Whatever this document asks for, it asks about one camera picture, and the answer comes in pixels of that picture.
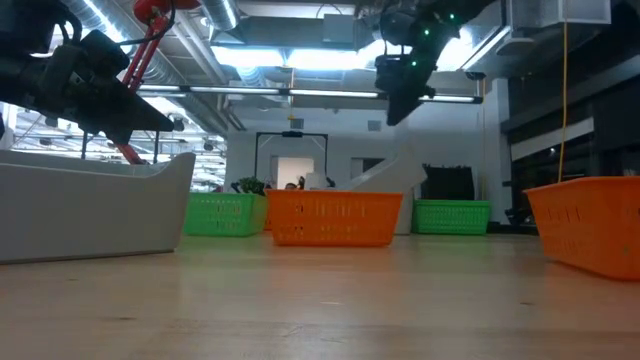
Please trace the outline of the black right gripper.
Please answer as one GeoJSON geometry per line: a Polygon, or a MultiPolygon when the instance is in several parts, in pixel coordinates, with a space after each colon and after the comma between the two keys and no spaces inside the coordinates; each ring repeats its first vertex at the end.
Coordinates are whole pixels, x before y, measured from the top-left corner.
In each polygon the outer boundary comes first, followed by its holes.
{"type": "Polygon", "coordinates": [[[375,87],[389,95],[387,124],[398,125],[414,112],[422,102],[418,98],[433,98],[435,89],[428,81],[435,71],[435,51],[426,48],[411,50],[409,53],[383,54],[375,58],[375,87]]]}

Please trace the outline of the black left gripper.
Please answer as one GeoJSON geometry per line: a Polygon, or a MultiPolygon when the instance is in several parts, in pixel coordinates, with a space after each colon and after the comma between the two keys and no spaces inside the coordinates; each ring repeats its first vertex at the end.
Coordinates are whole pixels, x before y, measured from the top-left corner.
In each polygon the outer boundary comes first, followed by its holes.
{"type": "Polygon", "coordinates": [[[30,59],[19,75],[21,100],[30,109],[109,130],[107,138],[116,145],[128,145],[132,130],[173,131],[167,116],[117,79],[129,64],[119,45],[93,30],[47,58],[30,59]]]}

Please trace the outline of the grey plastic basket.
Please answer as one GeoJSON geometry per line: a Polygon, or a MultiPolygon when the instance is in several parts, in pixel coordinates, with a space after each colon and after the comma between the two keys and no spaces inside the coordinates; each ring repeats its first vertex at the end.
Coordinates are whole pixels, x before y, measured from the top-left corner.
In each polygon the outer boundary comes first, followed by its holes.
{"type": "Polygon", "coordinates": [[[174,251],[195,160],[125,165],[0,150],[0,264],[174,251]]]}
{"type": "Polygon", "coordinates": [[[427,175],[422,168],[417,153],[409,143],[398,145],[389,159],[356,176],[340,190],[355,192],[401,193],[402,201],[398,211],[395,235],[408,235],[411,230],[414,188],[427,175]]]}

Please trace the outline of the orange plastic basket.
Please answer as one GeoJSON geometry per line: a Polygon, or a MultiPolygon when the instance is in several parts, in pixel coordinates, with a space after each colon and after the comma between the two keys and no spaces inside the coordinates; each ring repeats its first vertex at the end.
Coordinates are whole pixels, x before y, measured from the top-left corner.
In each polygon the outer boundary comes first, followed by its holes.
{"type": "Polygon", "coordinates": [[[525,194],[546,257],[640,281],[640,176],[583,177],[525,194]]]}
{"type": "Polygon", "coordinates": [[[270,190],[267,200],[277,246],[386,247],[394,237],[403,195],[270,190]]]}

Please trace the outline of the red desk lamp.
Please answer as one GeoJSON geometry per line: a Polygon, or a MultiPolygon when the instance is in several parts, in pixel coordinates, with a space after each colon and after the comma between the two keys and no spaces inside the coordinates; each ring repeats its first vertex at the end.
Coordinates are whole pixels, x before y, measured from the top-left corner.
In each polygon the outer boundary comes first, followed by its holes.
{"type": "Polygon", "coordinates": [[[147,30],[142,38],[120,43],[121,46],[137,46],[122,80],[124,85],[134,93],[138,91],[160,41],[175,24],[177,11],[192,10],[199,5],[198,0],[135,0],[133,13],[147,30]]]}

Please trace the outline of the long ceiling light strip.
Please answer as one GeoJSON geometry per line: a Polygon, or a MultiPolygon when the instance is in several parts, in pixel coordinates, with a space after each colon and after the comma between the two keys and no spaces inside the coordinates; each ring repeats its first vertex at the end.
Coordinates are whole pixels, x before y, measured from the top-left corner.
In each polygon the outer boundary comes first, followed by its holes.
{"type": "Polygon", "coordinates": [[[168,94],[225,94],[225,95],[256,95],[256,96],[284,96],[284,97],[331,97],[346,99],[386,100],[388,95],[373,91],[345,91],[319,90],[302,88],[266,88],[266,87],[231,87],[231,86],[192,86],[192,85],[141,85],[142,92],[168,94]]]}

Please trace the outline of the black background screen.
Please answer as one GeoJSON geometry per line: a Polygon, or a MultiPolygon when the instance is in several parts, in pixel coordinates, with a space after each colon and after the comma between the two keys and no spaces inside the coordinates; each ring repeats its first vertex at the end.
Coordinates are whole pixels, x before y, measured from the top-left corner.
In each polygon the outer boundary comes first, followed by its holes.
{"type": "Polygon", "coordinates": [[[468,166],[438,167],[424,164],[426,180],[421,184],[421,198],[430,200],[475,199],[472,169],[468,166]]]}

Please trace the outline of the green plastic basket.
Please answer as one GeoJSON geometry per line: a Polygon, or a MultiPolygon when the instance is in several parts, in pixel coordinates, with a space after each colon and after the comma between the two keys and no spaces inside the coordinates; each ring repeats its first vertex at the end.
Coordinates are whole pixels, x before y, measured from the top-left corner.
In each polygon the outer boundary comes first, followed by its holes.
{"type": "Polygon", "coordinates": [[[263,231],[266,215],[265,196],[191,193],[183,232],[190,236],[248,237],[263,231]]]}
{"type": "Polygon", "coordinates": [[[415,200],[412,232],[416,234],[484,235],[490,203],[480,200],[415,200]]]}

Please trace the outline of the green background potted plant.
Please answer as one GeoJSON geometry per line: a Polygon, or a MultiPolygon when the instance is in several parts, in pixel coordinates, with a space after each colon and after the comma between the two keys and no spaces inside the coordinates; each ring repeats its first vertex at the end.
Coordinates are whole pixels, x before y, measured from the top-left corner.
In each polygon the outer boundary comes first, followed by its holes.
{"type": "Polygon", "coordinates": [[[244,177],[231,183],[231,188],[236,193],[265,195],[265,183],[256,177],[244,177]]]}

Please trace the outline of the white ceiling unit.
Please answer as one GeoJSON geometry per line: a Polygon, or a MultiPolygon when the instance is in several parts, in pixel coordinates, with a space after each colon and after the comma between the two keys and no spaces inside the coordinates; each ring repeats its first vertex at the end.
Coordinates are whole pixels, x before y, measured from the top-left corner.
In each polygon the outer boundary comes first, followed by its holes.
{"type": "Polygon", "coordinates": [[[611,0],[507,0],[516,28],[542,28],[568,22],[611,23],[611,0]]]}

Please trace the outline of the black background rig frame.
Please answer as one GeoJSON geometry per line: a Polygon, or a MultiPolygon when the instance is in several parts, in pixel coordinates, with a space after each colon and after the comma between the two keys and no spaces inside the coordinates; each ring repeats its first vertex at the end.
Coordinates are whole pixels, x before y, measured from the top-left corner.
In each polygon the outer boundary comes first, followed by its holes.
{"type": "Polygon", "coordinates": [[[326,178],[328,173],[328,148],[329,148],[329,135],[322,133],[305,133],[301,131],[282,131],[282,132],[256,132],[255,134],[255,145],[254,145],[254,175],[253,177],[258,178],[258,160],[259,160],[259,151],[262,145],[266,145],[268,141],[264,143],[260,142],[260,137],[263,135],[268,136],[279,136],[283,138],[304,138],[304,137],[321,137],[324,139],[324,146],[322,147],[324,151],[324,177],[326,178]]]}

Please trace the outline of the silver round ceiling duct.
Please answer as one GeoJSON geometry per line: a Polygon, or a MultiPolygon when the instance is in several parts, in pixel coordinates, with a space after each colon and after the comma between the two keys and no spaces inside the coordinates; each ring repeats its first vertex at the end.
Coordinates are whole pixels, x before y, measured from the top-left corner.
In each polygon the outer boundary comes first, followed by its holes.
{"type": "Polygon", "coordinates": [[[240,21],[240,13],[235,0],[200,0],[205,16],[219,31],[234,29],[240,21]]]}

